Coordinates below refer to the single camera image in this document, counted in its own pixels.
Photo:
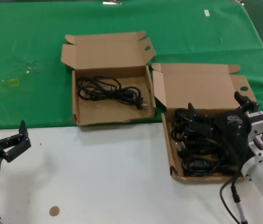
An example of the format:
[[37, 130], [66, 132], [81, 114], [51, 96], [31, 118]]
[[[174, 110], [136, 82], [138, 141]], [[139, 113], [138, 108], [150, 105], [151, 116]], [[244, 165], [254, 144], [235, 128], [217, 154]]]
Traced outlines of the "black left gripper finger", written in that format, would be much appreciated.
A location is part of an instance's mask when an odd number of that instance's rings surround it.
[[21, 121], [19, 133], [0, 140], [3, 148], [2, 157], [8, 162], [12, 162], [22, 153], [31, 148], [31, 142], [28, 136], [28, 130], [24, 120]]

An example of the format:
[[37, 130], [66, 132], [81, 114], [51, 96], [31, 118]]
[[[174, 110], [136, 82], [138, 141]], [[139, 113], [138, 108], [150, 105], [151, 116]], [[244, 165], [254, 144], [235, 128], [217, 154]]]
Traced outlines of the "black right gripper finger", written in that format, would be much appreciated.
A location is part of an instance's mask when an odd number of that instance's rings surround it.
[[249, 97], [241, 95], [238, 91], [235, 92], [234, 98], [239, 104], [239, 107], [236, 108], [237, 112], [246, 113], [258, 112], [259, 104], [255, 101], [252, 101]]
[[198, 114], [192, 103], [188, 103], [189, 129], [201, 135], [213, 135], [214, 128], [211, 118]]

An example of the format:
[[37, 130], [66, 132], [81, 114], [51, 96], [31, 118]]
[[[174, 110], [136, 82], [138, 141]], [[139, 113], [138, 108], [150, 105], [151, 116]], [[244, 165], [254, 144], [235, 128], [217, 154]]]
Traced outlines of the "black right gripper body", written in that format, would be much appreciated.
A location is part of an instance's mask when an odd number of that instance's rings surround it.
[[222, 142], [247, 142], [249, 128], [246, 112], [244, 106], [239, 106], [234, 110], [215, 114], [214, 125], [220, 132]]

